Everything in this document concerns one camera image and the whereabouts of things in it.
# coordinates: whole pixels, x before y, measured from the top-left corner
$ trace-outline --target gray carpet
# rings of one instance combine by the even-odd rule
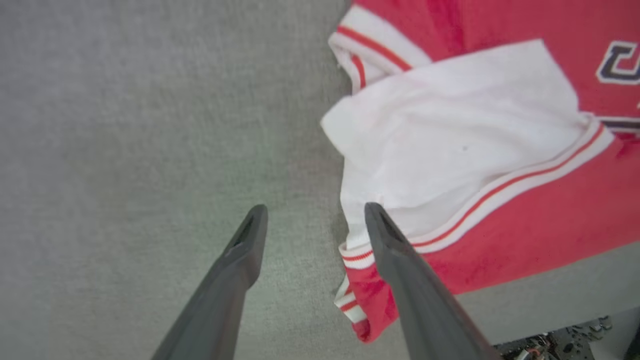
[[[146,359],[270,211],[237,359],[406,358],[333,305],[343,0],[0,0],[3,359]],[[640,246],[460,299],[493,342],[640,305]]]

